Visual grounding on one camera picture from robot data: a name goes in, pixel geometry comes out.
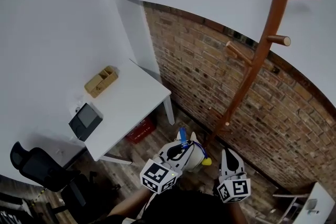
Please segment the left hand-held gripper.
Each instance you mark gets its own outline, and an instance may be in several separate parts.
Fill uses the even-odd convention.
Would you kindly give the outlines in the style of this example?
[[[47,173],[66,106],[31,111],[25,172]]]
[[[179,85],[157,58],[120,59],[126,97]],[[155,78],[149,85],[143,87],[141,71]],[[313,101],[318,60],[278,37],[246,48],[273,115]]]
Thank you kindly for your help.
[[[149,159],[140,172],[141,184],[156,194],[170,189],[182,175],[194,142],[173,141],[165,144],[155,159]]]

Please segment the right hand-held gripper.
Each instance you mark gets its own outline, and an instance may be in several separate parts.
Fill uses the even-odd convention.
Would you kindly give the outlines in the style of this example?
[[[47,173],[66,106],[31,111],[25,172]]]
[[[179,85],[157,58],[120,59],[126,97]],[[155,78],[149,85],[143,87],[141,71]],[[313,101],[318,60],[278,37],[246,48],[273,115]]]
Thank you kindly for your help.
[[[251,182],[247,174],[242,173],[244,170],[242,158],[233,150],[224,148],[220,163],[221,175],[232,176],[219,178],[217,191],[223,203],[240,202],[251,195]]]

